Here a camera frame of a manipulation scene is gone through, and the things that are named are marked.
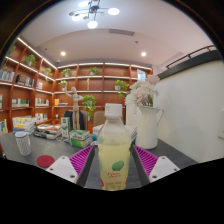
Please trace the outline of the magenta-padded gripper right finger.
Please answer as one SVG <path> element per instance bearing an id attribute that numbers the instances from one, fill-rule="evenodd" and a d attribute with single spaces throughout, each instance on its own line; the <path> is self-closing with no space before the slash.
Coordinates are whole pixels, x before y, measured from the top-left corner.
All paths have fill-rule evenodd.
<path id="1" fill-rule="evenodd" d="M 133 146 L 132 154 L 143 186 L 179 171 L 166 156 L 157 157 L 136 145 Z"/>

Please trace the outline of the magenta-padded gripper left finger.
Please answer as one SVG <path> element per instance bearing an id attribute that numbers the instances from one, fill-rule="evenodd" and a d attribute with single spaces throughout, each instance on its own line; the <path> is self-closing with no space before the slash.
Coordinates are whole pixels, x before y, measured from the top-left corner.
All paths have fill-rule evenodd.
<path id="1" fill-rule="evenodd" d="M 84 187 L 89 170 L 95 156 L 94 146 L 88 146 L 70 157 L 59 157 L 47 171 L 68 180 L 74 184 Z"/>

